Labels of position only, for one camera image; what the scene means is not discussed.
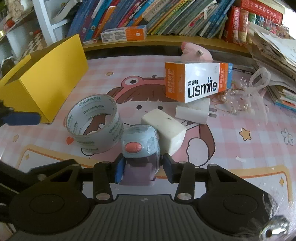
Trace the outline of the white sponge block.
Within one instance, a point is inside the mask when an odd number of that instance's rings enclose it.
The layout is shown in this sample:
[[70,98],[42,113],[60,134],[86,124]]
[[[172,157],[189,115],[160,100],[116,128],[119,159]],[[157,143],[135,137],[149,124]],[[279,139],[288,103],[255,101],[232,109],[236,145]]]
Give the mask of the white sponge block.
[[186,127],[162,110],[156,108],[149,111],[140,119],[140,123],[157,130],[162,155],[168,153],[173,156],[182,146]]

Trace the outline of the grey blue stamp toy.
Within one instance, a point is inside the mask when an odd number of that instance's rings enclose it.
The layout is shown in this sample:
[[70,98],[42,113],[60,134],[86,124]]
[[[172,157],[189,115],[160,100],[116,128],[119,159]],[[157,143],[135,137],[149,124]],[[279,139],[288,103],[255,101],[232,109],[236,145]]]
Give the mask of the grey blue stamp toy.
[[126,160],[121,185],[154,185],[161,158],[156,129],[150,125],[130,126],[121,137],[121,146]]

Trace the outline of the white power adapter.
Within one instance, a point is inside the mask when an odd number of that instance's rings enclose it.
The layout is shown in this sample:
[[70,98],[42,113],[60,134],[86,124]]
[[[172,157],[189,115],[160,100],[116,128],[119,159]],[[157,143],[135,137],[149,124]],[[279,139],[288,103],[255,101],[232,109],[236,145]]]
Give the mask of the white power adapter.
[[208,117],[216,118],[217,109],[210,107],[209,98],[201,98],[189,103],[179,103],[176,106],[175,117],[185,121],[205,125]]

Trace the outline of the clear tape roll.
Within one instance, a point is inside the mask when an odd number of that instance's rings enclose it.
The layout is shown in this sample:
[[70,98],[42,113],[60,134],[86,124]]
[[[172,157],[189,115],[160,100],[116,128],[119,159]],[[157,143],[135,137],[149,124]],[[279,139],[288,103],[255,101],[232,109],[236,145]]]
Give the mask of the clear tape roll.
[[79,147],[90,154],[113,148],[124,131],[116,101],[106,94],[80,100],[69,111],[65,126]]

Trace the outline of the orange white usmile box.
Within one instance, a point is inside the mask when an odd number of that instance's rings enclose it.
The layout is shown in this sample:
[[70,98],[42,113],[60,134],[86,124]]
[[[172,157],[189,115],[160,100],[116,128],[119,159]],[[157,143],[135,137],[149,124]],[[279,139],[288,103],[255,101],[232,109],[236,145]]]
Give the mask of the orange white usmile box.
[[166,97],[189,103],[231,88],[233,64],[165,63]]

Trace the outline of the pearl bead bag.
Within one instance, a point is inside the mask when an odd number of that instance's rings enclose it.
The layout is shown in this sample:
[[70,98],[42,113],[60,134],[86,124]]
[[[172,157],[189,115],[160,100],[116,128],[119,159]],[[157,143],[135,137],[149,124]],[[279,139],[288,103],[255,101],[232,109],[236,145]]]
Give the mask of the pearl bead bag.
[[263,97],[271,79],[270,72],[262,67],[247,80],[244,77],[232,80],[229,89],[215,95],[218,108],[232,115],[251,116],[268,123],[268,107]]

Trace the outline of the yellow cardboard box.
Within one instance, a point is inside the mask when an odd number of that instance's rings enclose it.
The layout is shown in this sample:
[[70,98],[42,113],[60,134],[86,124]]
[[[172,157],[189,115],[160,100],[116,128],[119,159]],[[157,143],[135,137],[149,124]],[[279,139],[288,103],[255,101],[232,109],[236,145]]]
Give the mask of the yellow cardboard box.
[[1,100],[51,123],[87,70],[79,35],[65,38],[28,54],[10,70],[1,79]]

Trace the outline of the pink cartoon desk mat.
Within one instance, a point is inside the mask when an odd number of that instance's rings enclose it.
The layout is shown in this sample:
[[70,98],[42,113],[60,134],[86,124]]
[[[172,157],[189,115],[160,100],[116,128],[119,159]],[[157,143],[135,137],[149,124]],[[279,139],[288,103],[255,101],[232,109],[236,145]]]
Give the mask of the pink cartoon desk mat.
[[74,159],[85,168],[124,168],[117,193],[171,193],[165,154],[197,168],[218,165],[295,205],[295,115],[263,94],[270,74],[254,76],[225,61],[184,63],[174,56],[88,60],[51,123],[1,127],[1,161],[23,172]]

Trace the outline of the wooden chessboard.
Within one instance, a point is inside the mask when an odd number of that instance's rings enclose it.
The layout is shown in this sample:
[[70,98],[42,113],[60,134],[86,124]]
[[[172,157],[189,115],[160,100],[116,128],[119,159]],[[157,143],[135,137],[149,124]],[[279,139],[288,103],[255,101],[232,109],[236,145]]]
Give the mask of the wooden chessboard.
[[27,54],[42,50],[47,47],[47,43],[41,30],[33,32],[32,37],[33,38],[31,39],[24,53],[20,57],[20,60],[22,60]]

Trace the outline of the pink plush pig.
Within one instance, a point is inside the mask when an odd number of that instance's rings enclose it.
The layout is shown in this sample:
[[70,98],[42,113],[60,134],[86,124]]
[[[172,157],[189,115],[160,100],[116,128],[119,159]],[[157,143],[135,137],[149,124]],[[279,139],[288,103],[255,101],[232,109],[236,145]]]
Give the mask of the pink plush pig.
[[182,42],[181,44],[183,62],[212,62],[213,57],[211,53],[202,46],[190,42]]

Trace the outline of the row of leaning books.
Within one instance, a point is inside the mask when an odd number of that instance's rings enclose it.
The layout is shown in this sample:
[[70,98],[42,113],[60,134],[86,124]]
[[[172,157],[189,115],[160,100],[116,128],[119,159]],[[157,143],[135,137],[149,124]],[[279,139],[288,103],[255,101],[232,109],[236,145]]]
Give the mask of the row of leaning books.
[[234,1],[81,1],[67,33],[82,42],[111,29],[144,27],[149,35],[211,39]]

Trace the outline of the toothpaste box on shelf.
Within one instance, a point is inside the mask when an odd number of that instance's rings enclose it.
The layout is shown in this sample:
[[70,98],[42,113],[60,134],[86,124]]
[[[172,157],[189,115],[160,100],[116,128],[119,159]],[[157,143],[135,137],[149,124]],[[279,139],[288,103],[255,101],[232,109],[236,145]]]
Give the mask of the toothpaste box on shelf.
[[147,37],[145,25],[108,29],[100,34],[103,43],[142,41]]

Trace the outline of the stack of papers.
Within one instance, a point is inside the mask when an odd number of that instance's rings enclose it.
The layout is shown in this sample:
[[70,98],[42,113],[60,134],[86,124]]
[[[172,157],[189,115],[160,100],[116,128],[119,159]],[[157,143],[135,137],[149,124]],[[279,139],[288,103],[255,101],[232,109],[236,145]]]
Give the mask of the stack of papers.
[[295,111],[295,39],[283,39],[254,23],[248,23],[248,45],[255,69],[266,68],[271,74],[267,91],[273,102]]

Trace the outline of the red dictionary books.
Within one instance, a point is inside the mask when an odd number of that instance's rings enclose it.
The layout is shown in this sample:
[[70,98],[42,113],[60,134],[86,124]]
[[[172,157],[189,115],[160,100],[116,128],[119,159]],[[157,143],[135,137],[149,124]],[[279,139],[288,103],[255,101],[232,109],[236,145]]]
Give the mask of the red dictionary books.
[[276,1],[234,1],[227,13],[222,39],[228,43],[251,44],[248,31],[252,24],[276,34],[284,13],[284,7]]

